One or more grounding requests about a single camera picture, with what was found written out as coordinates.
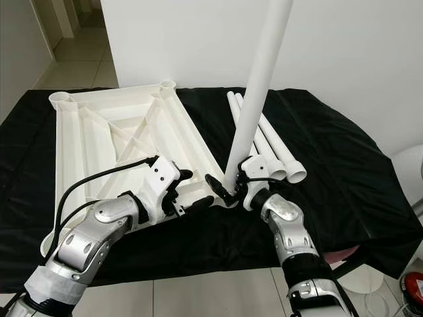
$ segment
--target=white pvc pipe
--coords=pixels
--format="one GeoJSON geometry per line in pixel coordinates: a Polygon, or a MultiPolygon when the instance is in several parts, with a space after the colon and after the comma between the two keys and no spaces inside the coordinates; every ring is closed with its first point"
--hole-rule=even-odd
{"type": "MultiPolygon", "coordinates": [[[[233,122],[235,123],[235,127],[237,127],[239,114],[241,113],[241,111],[238,107],[238,103],[237,103],[237,100],[235,99],[235,95],[233,94],[233,92],[229,91],[226,94],[226,96],[227,96],[227,101],[229,101],[229,107],[231,108],[233,122]]],[[[257,154],[258,154],[257,149],[253,143],[250,149],[250,155],[257,155],[257,154]]]]}
{"type": "MultiPolygon", "coordinates": [[[[243,97],[241,94],[236,94],[235,98],[242,103],[243,97]]],[[[304,166],[293,157],[291,151],[286,147],[285,143],[263,114],[260,115],[258,124],[272,146],[273,151],[275,151],[276,156],[285,165],[288,182],[294,184],[302,181],[307,176],[307,171],[304,166]]]]}
{"type": "MultiPolygon", "coordinates": [[[[243,97],[241,96],[241,94],[236,94],[235,100],[237,101],[237,107],[239,107],[239,109],[242,109],[243,97]]],[[[285,165],[283,164],[283,162],[278,160],[271,146],[269,145],[269,142],[267,142],[266,137],[264,136],[262,130],[259,127],[257,127],[256,133],[254,134],[254,144],[257,146],[258,154],[263,155],[266,159],[270,177],[276,178],[278,180],[283,180],[286,177],[285,165]]]]}
{"type": "Polygon", "coordinates": [[[238,120],[225,171],[224,186],[235,191],[238,164],[248,157],[263,110],[273,70],[285,34],[293,0],[270,0],[256,55],[250,71],[243,111],[238,120]]]}

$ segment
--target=red object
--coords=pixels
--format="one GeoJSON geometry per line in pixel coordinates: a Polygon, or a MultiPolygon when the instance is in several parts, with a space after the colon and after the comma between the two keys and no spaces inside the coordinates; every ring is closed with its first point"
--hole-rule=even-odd
{"type": "Polygon", "coordinates": [[[415,303],[423,307],[423,274],[412,272],[404,278],[405,290],[415,303]]]}

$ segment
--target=tiled floor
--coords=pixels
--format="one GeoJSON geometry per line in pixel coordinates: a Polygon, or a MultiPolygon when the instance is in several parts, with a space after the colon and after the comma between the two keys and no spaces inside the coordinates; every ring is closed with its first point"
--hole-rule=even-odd
{"type": "Polygon", "coordinates": [[[105,28],[82,28],[74,39],[62,39],[54,53],[57,63],[40,88],[118,87],[105,28]]]}
{"type": "MultiPolygon", "coordinates": [[[[75,39],[55,49],[57,63],[42,88],[118,87],[107,34],[103,28],[82,28],[75,39]]],[[[280,268],[215,272],[191,277],[92,287],[74,311],[75,317],[284,317],[291,314],[287,285],[280,268]]],[[[398,281],[385,278],[368,297],[376,316],[392,316],[402,304],[398,281]]],[[[348,292],[360,316],[371,316],[365,295],[348,292]]],[[[12,295],[0,295],[0,305],[12,295]]]]}

